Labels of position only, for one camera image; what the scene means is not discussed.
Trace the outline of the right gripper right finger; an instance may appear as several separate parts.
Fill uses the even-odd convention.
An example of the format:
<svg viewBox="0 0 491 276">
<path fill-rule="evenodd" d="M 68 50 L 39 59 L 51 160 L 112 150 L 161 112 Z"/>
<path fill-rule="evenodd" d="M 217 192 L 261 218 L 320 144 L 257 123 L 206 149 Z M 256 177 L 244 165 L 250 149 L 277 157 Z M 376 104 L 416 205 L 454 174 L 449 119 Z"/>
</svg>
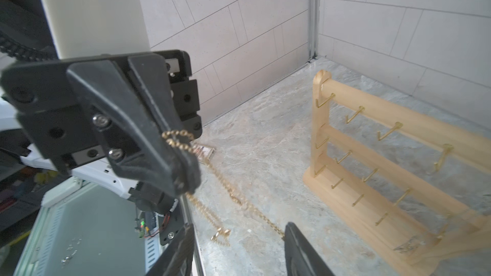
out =
<svg viewBox="0 0 491 276">
<path fill-rule="evenodd" d="M 334 276 L 293 222 L 285 227 L 284 242 L 287 276 Z"/>
</svg>

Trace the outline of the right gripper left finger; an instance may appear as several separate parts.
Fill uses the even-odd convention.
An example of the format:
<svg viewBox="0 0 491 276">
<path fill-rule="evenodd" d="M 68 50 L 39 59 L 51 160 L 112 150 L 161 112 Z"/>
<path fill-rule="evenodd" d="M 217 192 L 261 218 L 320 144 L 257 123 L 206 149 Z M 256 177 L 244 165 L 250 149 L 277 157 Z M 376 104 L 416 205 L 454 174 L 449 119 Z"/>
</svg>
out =
<svg viewBox="0 0 491 276">
<path fill-rule="evenodd" d="M 194 225 L 184 224 L 146 276 L 190 276 L 194 248 Z"/>
</svg>

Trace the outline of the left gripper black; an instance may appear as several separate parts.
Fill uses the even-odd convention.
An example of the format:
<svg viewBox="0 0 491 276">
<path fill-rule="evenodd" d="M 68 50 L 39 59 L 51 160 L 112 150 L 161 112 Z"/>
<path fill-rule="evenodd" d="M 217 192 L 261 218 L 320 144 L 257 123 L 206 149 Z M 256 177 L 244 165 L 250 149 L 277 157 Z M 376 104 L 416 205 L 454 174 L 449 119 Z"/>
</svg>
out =
<svg viewBox="0 0 491 276">
<path fill-rule="evenodd" d="M 202 133 L 198 86 L 185 51 L 18 63 L 1 87 L 29 140 L 64 172 L 74 153 L 98 146 L 118 176 L 167 195 L 201 185 L 191 144 Z"/>
</svg>

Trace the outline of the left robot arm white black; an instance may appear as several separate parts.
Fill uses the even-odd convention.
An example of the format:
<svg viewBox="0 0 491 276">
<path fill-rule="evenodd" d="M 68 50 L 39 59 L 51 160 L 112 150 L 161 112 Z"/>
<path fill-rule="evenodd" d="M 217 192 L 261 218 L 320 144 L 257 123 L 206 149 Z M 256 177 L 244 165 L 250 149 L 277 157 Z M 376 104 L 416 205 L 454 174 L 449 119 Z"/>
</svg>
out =
<svg viewBox="0 0 491 276">
<path fill-rule="evenodd" d="M 182 50 L 151 51 L 140 0 L 1 0 L 1 130 L 13 148 L 166 213 L 201 185 L 197 82 Z"/>
</svg>

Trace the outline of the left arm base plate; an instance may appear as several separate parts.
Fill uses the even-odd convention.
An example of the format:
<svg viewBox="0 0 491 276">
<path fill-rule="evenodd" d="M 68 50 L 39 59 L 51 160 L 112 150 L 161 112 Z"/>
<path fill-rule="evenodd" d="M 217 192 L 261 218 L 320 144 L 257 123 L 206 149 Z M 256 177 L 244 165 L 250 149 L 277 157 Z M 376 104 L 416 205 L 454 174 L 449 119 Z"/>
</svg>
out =
<svg viewBox="0 0 491 276">
<path fill-rule="evenodd" d="M 175 199 L 169 212 L 157 214 L 157 223 L 159 225 L 159 241 L 161 246 L 166 246 L 179 233 L 184 225 L 184 216 L 180 201 Z"/>
</svg>

